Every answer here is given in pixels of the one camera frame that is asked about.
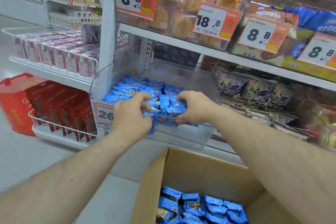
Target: cardboard box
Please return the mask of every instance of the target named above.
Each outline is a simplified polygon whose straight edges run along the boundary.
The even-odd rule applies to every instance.
[[[145,171],[130,224],[155,224],[163,185],[240,203],[249,224],[300,224],[248,168],[175,148],[165,149]]]

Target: box flap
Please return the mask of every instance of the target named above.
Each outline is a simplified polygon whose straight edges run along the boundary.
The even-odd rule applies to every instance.
[[[247,167],[175,148],[167,154],[162,185],[219,197],[243,206],[251,204],[266,191]]]
[[[161,191],[161,181],[165,166],[166,155],[170,149],[165,149],[157,156],[145,171],[130,219],[130,224],[155,223],[156,210]]]
[[[300,224],[268,191],[245,208],[249,223]]]

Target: white floor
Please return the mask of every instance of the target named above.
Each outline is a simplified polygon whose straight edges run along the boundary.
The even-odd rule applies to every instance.
[[[35,25],[0,16],[1,29],[31,26]],[[10,38],[0,33],[0,81],[22,73],[8,60],[11,53]],[[0,191],[74,154],[37,137],[13,132],[2,111],[0,131]],[[138,187],[138,183],[108,175],[76,224],[128,223]]]

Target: right hand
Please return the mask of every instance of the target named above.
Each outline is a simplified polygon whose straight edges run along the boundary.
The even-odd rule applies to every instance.
[[[187,111],[178,116],[179,119],[197,124],[210,122],[218,105],[202,92],[182,91],[177,101],[187,102]]]

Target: left hand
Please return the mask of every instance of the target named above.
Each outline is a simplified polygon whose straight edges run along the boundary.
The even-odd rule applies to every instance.
[[[152,127],[152,119],[142,116],[141,111],[152,111],[145,102],[150,99],[151,96],[147,93],[137,92],[132,98],[117,102],[114,105],[111,132],[118,133],[118,136],[132,145],[144,138]]]

